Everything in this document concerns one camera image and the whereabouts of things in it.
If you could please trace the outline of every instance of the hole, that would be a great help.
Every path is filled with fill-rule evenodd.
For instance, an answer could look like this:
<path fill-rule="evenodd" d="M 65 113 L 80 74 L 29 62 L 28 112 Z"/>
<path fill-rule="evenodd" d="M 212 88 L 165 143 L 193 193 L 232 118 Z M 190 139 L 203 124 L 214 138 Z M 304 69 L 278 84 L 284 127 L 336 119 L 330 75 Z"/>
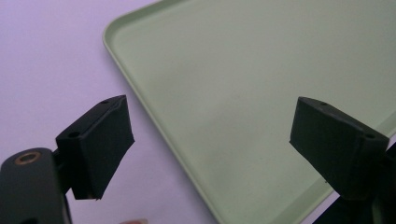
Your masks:
<path fill-rule="evenodd" d="M 34 162 L 36 160 L 38 160 L 38 158 L 40 157 L 40 153 L 39 152 L 27 152 L 21 156 L 19 156 L 16 160 L 15 160 L 15 164 L 17 165 L 25 165 L 31 162 Z"/>
<path fill-rule="evenodd" d="M 367 133 L 367 134 L 366 134 L 366 137 L 367 137 L 367 138 L 375 138 L 375 135 L 373 135 L 372 133 Z"/>
<path fill-rule="evenodd" d="M 79 136 L 79 132 L 70 133 L 68 136 L 71 137 L 71 138 L 78 137 Z"/>
<path fill-rule="evenodd" d="M 36 218 L 29 218 L 21 222 L 20 224 L 38 224 L 38 221 Z"/>

